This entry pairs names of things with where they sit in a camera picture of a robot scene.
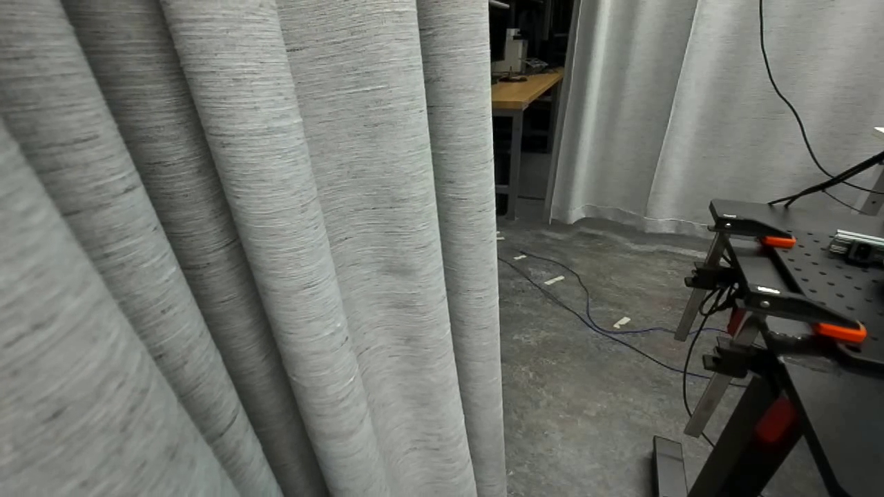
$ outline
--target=gray floor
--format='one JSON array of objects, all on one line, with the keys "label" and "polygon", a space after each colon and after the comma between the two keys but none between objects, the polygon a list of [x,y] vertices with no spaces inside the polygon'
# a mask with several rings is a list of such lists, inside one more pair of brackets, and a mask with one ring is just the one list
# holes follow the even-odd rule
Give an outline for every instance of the gray floor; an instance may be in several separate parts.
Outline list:
[{"label": "gray floor", "polygon": [[[686,301],[684,276],[700,240],[646,239],[615,223],[548,226],[543,201],[523,201],[523,222],[501,226],[501,258],[536,281],[568,276],[543,261],[515,261],[536,251],[569,263],[592,291],[597,321],[631,317],[627,328],[674,327]],[[551,287],[573,306],[583,306],[573,276]],[[503,298],[503,396],[510,484],[515,497],[644,497],[650,490],[652,436],[686,443],[689,482],[696,477],[710,447],[684,436],[681,375],[592,334],[573,315],[554,306],[510,265],[501,265]],[[666,366],[684,366],[686,346],[670,334],[626,338]],[[713,421],[722,432],[737,389]],[[765,495],[823,495],[809,453],[801,446]]]}]

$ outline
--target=white curtain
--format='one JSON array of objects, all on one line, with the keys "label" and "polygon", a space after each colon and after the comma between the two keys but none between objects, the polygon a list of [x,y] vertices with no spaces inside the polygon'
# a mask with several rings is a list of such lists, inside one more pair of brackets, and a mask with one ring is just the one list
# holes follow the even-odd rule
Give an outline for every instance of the white curtain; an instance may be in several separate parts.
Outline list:
[{"label": "white curtain", "polygon": [[0,495],[507,495],[487,3],[0,3]]},{"label": "white curtain", "polygon": [[[883,19],[883,0],[765,0],[773,77],[829,172],[884,149]],[[573,48],[555,222],[700,234],[710,199],[768,201],[823,179],[765,77],[757,0],[583,0]],[[801,204],[845,212],[827,196]]]}]

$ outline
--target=curtain fold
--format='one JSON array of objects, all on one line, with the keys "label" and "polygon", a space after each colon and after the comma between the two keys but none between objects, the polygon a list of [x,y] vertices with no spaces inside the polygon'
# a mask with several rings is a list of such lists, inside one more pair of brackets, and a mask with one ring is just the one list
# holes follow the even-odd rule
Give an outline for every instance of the curtain fold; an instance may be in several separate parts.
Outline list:
[{"label": "curtain fold", "polygon": [[237,495],[4,123],[0,178],[4,495]]},{"label": "curtain fold", "polygon": [[65,7],[279,487],[287,495],[323,493],[160,7]]},{"label": "curtain fold", "polygon": [[[829,172],[878,153],[884,3],[765,0],[773,74]],[[702,234],[710,199],[772,201],[823,179],[761,56],[761,0],[580,3],[554,219]],[[836,189],[859,207],[865,193]],[[844,204],[801,199],[816,210]]]},{"label": "curtain fold", "polygon": [[0,113],[30,167],[237,490],[279,495],[62,3],[0,22]]},{"label": "curtain fold", "polygon": [[[23,397],[0,424],[62,410],[90,453],[19,440],[4,495],[131,473],[157,495],[507,495],[487,3],[16,0],[0,25],[0,157],[34,182],[0,204],[55,217],[4,212],[0,334],[73,315],[34,381],[0,378]],[[84,295],[40,295],[55,280]],[[104,400],[68,414],[79,393]]]}]

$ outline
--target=table leg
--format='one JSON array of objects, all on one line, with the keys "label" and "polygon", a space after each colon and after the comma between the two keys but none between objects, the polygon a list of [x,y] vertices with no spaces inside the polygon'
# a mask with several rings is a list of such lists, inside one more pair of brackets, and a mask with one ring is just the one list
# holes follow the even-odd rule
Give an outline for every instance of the table leg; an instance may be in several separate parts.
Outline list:
[{"label": "table leg", "polygon": [[519,182],[523,182],[523,119],[525,113],[512,113],[515,128],[510,139],[510,210],[507,219],[516,219]]},{"label": "table leg", "polygon": [[[751,346],[755,338],[761,334],[761,328],[755,327],[747,327],[750,323],[750,312],[742,312],[742,321],[735,321],[729,327],[729,334],[737,346]],[[686,425],[686,433],[689,436],[702,436],[702,432],[707,429],[713,411],[718,410],[724,393],[729,389],[732,378],[729,375],[722,375],[717,374],[707,386],[702,389],[696,406],[695,406],[695,414],[689,418],[689,425]]]},{"label": "table leg", "polygon": [[674,440],[655,436],[655,453],[652,453],[652,469],[655,469],[655,497],[686,497],[686,457],[684,446]]},{"label": "table leg", "polygon": [[801,436],[796,421],[782,424],[782,403],[765,378],[751,378],[692,497],[751,497],[765,490]]},{"label": "table leg", "polygon": [[554,110],[551,110],[551,168],[548,168],[548,196],[544,196],[544,219],[554,223],[554,193],[555,193],[555,178],[559,178],[559,130],[561,130],[561,87],[554,92]]},{"label": "table leg", "polygon": [[[710,246],[710,254],[707,261],[702,263],[702,268],[718,268],[722,265],[722,251],[724,251],[724,244],[722,244],[722,234],[717,234],[713,246]],[[695,291],[686,310],[684,310],[684,321],[681,327],[674,328],[674,339],[686,344],[686,338],[692,334],[695,328],[695,321],[700,315],[700,305],[702,298],[707,295],[707,291]]]}]

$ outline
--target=textured fabric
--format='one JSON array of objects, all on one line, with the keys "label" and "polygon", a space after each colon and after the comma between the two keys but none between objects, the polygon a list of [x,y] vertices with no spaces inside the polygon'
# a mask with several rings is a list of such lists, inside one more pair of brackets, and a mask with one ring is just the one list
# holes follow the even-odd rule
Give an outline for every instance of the textured fabric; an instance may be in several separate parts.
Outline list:
[{"label": "textured fabric", "polygon": [[4,495],[237,495],[4,123],[0,178]]},{"label": "textured fabric", "polygon": [[320,493],[160,7],[73,0],[68,12],[283,490]]},{"label": "textured fabric", "polygon": [[4,432],[133,424],[16,440],[0,495],[507,495],[483,3],[16,0],[0,48],[4,193],[65,217],[0,226],[0,338],[74,317]]},{"label": "textured fabric", "polygon": [[[773,74],[833,172],[884,149],[883,15],[878,0],[765,0]],[[597,0],[575,29],[554,219],[700,234],[710,199],[768,201],[823,179],[765,77],[757,0]],[[845,212],[827,196],[801,204]]]}]

